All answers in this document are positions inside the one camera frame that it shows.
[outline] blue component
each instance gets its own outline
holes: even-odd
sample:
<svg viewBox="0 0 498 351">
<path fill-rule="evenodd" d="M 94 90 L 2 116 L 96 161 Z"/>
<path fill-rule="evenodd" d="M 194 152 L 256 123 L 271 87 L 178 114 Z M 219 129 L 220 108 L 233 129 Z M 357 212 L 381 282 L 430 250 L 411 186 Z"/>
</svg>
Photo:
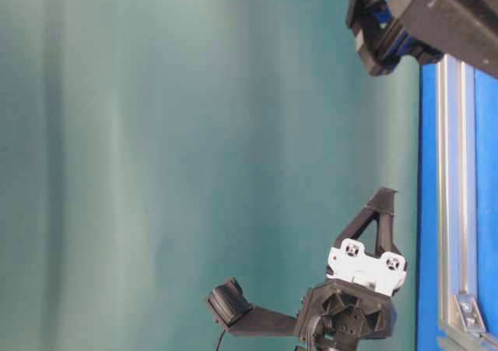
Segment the blue component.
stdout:
<svg viewBox="0 0 498 351">
<path fill-rule="evenodd" d="M 488 332 L 498 335 L 498 81 L 475 72 L 478 296 Z"/>
<path fill-rule="evenodd" d="M 419 243 L 417 349 L 438 350 L 437 81 L 436 66 L 421 71 L 419 126 Z"/>
<path fill-rule="evenodd" d="M 387 23 L 389 20 L 392 19 L 389 10 L 374 12 L 373 15 L 375 16 L 375 18 L 379 23 Z"/>
</svg>

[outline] bolt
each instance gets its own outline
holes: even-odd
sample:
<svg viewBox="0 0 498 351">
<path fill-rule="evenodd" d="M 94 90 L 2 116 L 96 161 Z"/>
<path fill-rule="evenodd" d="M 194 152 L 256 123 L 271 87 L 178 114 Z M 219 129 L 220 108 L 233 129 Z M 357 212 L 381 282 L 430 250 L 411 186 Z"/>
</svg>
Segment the bolt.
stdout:
<svg viewBox="0 0 498 351">
<path fill-rule="evenodd" d="M 474 318 L 466 318 L 466 321 L 467 321 L 467 326 L 474 326 L 475 325 Z"/>
<path fill-rule="evenodd" d="M 359 248 L 355 244 L 348 244 L 345 248 L 345 252 L 347 255 L 355 257 L 359 253 Z"/>
<path fill-rule="evenodd" d="M 395 271 L 399 268 L 399 260 L 397 258 L 389 258 L 386 261 L 386 265 L 391 271 Z"/>
<path fill-rule="evenodd" d="M 461 310 L 464 311 L 465 314 L 472 313 L 472 305 L 467 302 L 460 302 Z"/>
</svg>

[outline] teal backdrop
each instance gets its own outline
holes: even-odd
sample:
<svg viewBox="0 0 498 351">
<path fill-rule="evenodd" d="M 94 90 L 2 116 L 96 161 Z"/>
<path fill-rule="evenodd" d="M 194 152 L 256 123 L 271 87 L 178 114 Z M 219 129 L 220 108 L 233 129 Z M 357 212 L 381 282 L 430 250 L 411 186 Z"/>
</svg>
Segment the teal backdrop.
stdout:
<svg viewBox="0 0 498 351">
<path fill-rule="evenodd" d="M 295 313 L 383 185 L 409 275 L 360 349 L 414 350 L 419 68 L 369 77 L 346 10 L 0 0 L 0 349 L 210 350 L 213 286 Z"/>
</svg>

